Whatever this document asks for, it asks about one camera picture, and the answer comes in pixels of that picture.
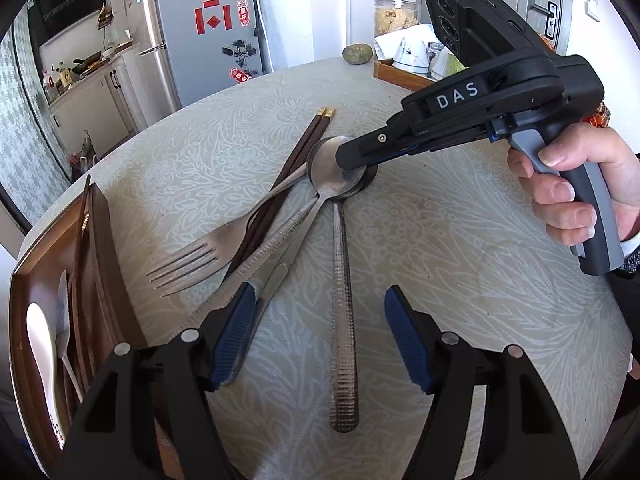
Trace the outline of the right hand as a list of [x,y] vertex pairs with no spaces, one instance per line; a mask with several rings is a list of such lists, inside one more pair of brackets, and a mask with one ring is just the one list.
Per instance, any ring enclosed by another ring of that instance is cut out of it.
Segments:
[[[578,122],[541,150],[539,159],[559,172],[584,162],[598,164],[612,198],[618,238],[626,242],[639,233],[639,159],[615,130]],[[570,182],[555,174],[540,174],[514,148],[508,151],[508,166],[532,198],[533,213],[544,222],[552,240],[574,246],[593,237],[598,214],[577,199]]]

